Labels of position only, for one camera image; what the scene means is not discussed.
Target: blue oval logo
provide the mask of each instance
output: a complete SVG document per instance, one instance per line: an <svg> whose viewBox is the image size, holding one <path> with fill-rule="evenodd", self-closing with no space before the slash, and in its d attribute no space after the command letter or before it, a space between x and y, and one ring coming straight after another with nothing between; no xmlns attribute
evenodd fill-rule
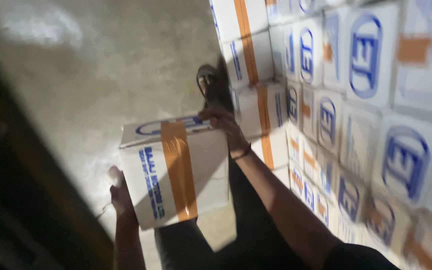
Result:
<svg viewBox="0 0 432 270"><path fill-rule="evenodd" d="M333 101L323 96L320 100L320 138L323 142L335 143L336 133L336 108Z"/></svg>
<svg viewBox="0 0 432 270"><path fill-rule="evenodd" d="M382 180L395 192L403 192L413 201L420 197L424 175L430 162L426 140L412 128L392 127L386 137Z"/></svg>
<svg viewBox="0 0 432 270"><path fill-rule="evenodd" d="M358 97L369 99L378 91L381 22L374 15L361 15L353 23L351 36L349 83Z"/></svg>
<svg viewBox="0 0 432 270"><path fill-rule="evenodd" d="M360 193L356 184L344 176L339 179L338 205L343 216L356 222L360 207Z"/></svg>
<svg viewBox="0 0 432 270"><path fill-rule="evenodd" d="M307 84L313 82L313 34L308 28L299 34L299 55L301 61L301 78Z"/></svg>

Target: white cardboard box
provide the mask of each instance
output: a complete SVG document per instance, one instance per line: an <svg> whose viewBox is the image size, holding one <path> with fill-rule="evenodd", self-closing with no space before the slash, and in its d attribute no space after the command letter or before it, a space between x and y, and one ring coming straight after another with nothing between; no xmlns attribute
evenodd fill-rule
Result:
<svg viewBox="0 0 432 270"><path fill-rule="evenodd" d="M349 29L347 98L384 108L393 91L392 75L398 36L400 3L379 2L354 8L343 25Z"/></svg>
<svg viewBox="0 0 432 270"><path fill-rule="evenodd" d="M368 191L366 186L343 168L338 170L337 201L341 215L353 223L363 222Z"/></svg>
<svg viewBox="0 0 432 270"><path fill-rule="evenodd" d="M394 104L432 112L432 1L405 1Z"/></svg>
<svg viewBox="0 0 432 270"><path fill-rule="evenodd" d="M349 80L349 50L344 42L350 34L346 20L351 9L343 6L325 13L323 34L323 84L326 88L345 92Z"/></svg>
<svg viewBox="0 0 432 270"><path fill-rule="evenodd" d="M274 76L283 78L286 74L284 53L284 27L276 25L269 28L269 39L273 52Z"/></svg>
<svg viewBox="0 0 432 270"><path fill-rule="evenodd" d="M303 133L304 135L313 140L318 141L318 115L317 115L317 91L303 87L303 105L302 105L302 118L303 118Z"/></svg>
<svg viewBox="0 0 432 270"><path fill-rule="evenodd" d="M317 162L318 144L303 138L303 170L308 178L314 183L319 182L319 164Z"/></svg>
<svg viewBox="0 0 432 270"><path fill-rule="evenodd" d="M228 203L226 136L197 116L125 125L119 155L142 229Z"/></svg>
<svg viewBox="0 0 432 270"><path fill-rule="evenodd" d="M267 30L265 0L209 0L218 39L239 40Z"/></svg>
<svg viewBox="0 0 432 270"><path fill-rule="evenodd" d="M288 164L285 127L273 130L269 135L248 138L248 141L251 142L253 152L269 169L277 169Z"/></svg>
<svg viewBox="0 0 432 270"><path fill-rule="evenodd" d="M288 81L288 116L291 123L301 129L303 126L303 89L301 84Z"/></svg>
<svg viewBox="0 0 432 270"><path fill-rule="evenodd" d="M269 32L220 43L231 87L241 89L274 77Z"/></svg>
<svg viewBox="0 0 432 270"><path fill-rule="evenodd" d="M384 115L373 164L374 185L412 207L432 209L432 124Z"/></svg>
<svg viewBox="0 0 432 270"><path fill-rule="evenodd" d="M296 21L303 15L299 0L266 0L266 10L272 26Z"/></svg>
<svg viewBox="0 0 432 270"><path fill-rule="evenodd" d="M297 22L283 26L285 76L293 82L299 82L300 77L299 29L300 25Z"/></svg>
<svg viewBox="0 0 432 270"><path fill-rule="evenodd" d="M302 168L304 135L291 122L287 125L286 133L289 159L294 161L299 168Z"/></svg>
<svg viewBox="0 0 432 270"><path fill-rule="evenodd" d="M317 157L320 173L316 185L331 202L337 203L338 159L321 146L318 146Z"/></svg>
<svg viewBox="0 0 432 270"><path fill-rule="evenodd" d="M318 91L317 97L319 116L318 142L334 156L339 156L343 98L341 94L329 90Z"/></svg>
<svg viewBox="0 0 432 270"><path fill-rule="evenodd" d="M369 183L374 160L380 115L345 104L340 162L354 175Z"/></svg>
<svg viewBox="0 0 432 270"><path fill-rule="evenodd" d="M232 91L236 122L247 138L268 134L288 121L286 89L280 83L261 83Z"/></svg>

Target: concrete floor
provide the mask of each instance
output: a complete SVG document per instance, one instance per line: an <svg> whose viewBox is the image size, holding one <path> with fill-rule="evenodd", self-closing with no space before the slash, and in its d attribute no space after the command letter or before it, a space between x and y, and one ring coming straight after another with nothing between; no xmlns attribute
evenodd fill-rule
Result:
<svg viewBox="0 0 432 270"><path fill-rule="evenodd" d="M218 54L204 0L0 0L0 70L113 238L105 172L120 163L121 126L196 113L196 70ZM230 206L198 224L214 249L235 237ZM159 269L153 232L141 241Z"/></svg>

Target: orange packing tape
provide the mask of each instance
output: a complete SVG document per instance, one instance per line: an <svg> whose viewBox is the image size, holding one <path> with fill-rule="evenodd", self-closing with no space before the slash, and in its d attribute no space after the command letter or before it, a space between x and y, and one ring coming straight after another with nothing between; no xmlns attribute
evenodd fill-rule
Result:
<svg viewBox="0 0 432 270"><path fill-rule="evenodd" d="M333 63L333 49L330 43L322 45L323 58L328 63Z"/></svg>
<svg viewBox="0 0 432 270"><path fill-rule="evenodd" d="M300 145L293 139L291 139L291 146L298 151L300 150Z"/></svg>
<svg viewBox="0 0 432 270"><path fill-rule="evenodd" d="M309 165L311 165L311 167L313 169L316 168L316 165L315 165L316 162L315 162L315 160L308 153L304 152L303 159L304 159L305 162L309 163Z"/></svg>
<svg viewBox="0 0 432 270"><path fill-rule="evenodd" d="M237 23L239 25L239 34L241 35L241 41L243 43L244 62L248 72L249 85L255 85L258 82L258 71L256 69L255 50L253 47L253 39L251 38L251 29L245 0L234 0L234 7L236 9Z"/></svg>
<svg viewBox="0 0 432 270"><path fill-rule="evenodd" d="M414 232L408 234L406 252L414 255L419 264L424 266L424 268L432 270L432 256L419 243L414 241Z"/></svg>
<svg viewBox="0 0 432 270"><path fill-rule="evenodd" d="M266 87L258 87L256 89L258 93L258 111L259 111L259 122L261 125L261 147L262 156L266 166L272 170L274 169L273 163L273 152L271 150L271 140L269 139L269 133L271 132L271 122L269 120L268 111L268 89Z"/></svg>
<svg viewBox="0 0 432 270"><path fill-rule="evenodd" d="M295 173L291 173L291 177L293 178L293 182L298 187L298 189L302 190L303 189L303 182L298 177L296 177Z"/></svg>
<svg viewBox="0 0 432 270"><path fill-rule="evenodd" d="M161 122L161 142L177 219L180 222L194 219L198 216L198 206L184 123Z"/></svg>
<svg viewBox="0 0 432 270"><path fill-rule="evenodd" d="M429 35L412 38L400 35L397 59L402 63L425 64L431 45L432 39Z"/></svg>
<svg viewBox="0 0 432 270"><path fill-rule="evenodd" d="M311 116L311 108L308 105L302 106L302 112L304 116L310 117Z"/></svg>

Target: black wristband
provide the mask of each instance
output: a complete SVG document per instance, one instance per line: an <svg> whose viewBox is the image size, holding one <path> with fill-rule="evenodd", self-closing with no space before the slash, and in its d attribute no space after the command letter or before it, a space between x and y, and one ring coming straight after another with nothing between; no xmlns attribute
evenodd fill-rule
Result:
<svg viewBox="0 0 432 270"><path fill-rule="evenodd" d="M240 156L233 157L233 160L237 161L240 158L247 156L249 154L249 151L251 151L251 143L249 143L248 147L246 149L244 149L244 152Z"/></svg>

